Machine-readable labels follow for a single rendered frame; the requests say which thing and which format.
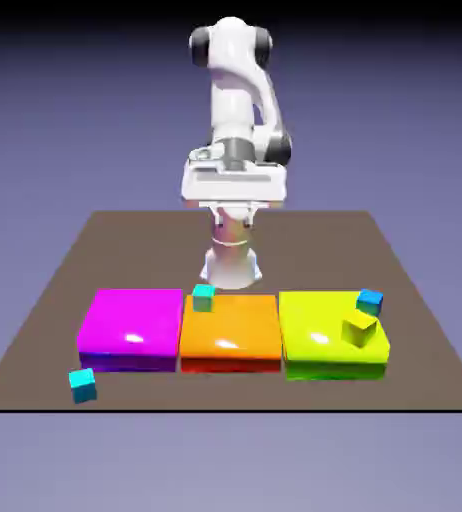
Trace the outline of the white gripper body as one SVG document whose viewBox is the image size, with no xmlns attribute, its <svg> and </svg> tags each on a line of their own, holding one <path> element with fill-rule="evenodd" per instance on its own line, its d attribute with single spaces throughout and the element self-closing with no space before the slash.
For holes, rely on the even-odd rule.
<svg viewBox="0 0 462 512">
<path fill-rule="evenodd" d="M 181 197 L 191 206 L 210 203 L 282 203 L 287 196 L 287 170 L 281 165 L 245 162 L 230 171 L 222 160 L 187 160 Z"/>
</svg>

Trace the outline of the small teal cube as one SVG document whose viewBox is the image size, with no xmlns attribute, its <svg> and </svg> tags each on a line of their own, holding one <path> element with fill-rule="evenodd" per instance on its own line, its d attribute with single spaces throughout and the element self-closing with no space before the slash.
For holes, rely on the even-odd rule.
<svg viewBox="0 0 462 512">
<path fill-rule="evenodd" d="M 210 312 L 212 310 L 215 287 L 209 284 L 197 284 L 192 291 L 192 307 L 194 312 Z"/>
</svg>

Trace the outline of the small blue cube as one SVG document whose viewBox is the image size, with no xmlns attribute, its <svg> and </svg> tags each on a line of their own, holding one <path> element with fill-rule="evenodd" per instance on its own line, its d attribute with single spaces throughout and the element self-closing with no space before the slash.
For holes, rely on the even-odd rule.
<svg viewBox="0 0 462 512">
<path fill-rule="evenodd" d="M 376 290 L 362 289 L 356 299 L 356 308 L 363 313 L 378 317 L 383 304 L 383 293 Z"/>
</svg>

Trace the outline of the small yellow cube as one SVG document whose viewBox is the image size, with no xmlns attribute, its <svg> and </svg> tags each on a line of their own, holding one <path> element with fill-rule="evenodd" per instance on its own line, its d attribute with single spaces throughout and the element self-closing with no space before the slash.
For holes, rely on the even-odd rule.
<svg viewBox="0 0 462 512">
<path fill-rule="evenodd" d="M 359 309 L 349 310 L 343 317 L 342 339 L 358 348 L 365 347 L 377 330 L 378 319 Z"/>
</svg>

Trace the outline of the small cyan cube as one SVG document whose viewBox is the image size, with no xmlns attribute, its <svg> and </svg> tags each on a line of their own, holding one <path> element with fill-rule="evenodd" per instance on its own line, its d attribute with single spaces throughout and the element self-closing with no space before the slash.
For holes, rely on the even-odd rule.
<svg viewBox="0 0 462 512">
<path fill-rule="evenodd" d="M 71 371 L 68 374 L 68 380 L 75 404 L 97 399 L 96 381 L 92 368 Z"/>
</svg>

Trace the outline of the large orange box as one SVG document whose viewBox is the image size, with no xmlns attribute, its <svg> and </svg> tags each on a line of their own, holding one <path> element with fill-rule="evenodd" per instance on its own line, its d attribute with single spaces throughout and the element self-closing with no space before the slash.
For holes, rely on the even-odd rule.
<svg viewBox="0 0 462 512">
<path fill-rule="evenodd" d="M 179 345 L 184 373 L 277 373 L 283 357 L 273 295 L 216 295 L 209 312 L 187 296 Z"/>
</svg>

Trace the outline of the large yellow box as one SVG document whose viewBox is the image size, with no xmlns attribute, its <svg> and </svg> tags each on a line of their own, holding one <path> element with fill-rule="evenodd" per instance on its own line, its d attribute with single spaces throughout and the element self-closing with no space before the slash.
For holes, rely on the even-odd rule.
<svg viewBox="0 0 462 512">
<path fill-rule="evenodd" d="M 390 342 L 379 316 L 376 333 L 365 347 L 349 344 L 341 336 L 343 317 L 357 309 L 360 291 L 279 293 L 287 379 L 376 380 L 384 376 Z"/>
</svg>

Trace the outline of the large magenta box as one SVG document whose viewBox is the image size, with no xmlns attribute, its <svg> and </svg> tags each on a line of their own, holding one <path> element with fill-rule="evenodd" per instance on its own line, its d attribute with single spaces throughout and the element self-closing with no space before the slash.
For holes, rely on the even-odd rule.
<svg viewBox="0 0 462 512">
<path fill-rule="evenodd" d="M 100 289 L 77 334 L 81 366 L 96 372 L 173 372 L 180 289 Z"/>
</svg>

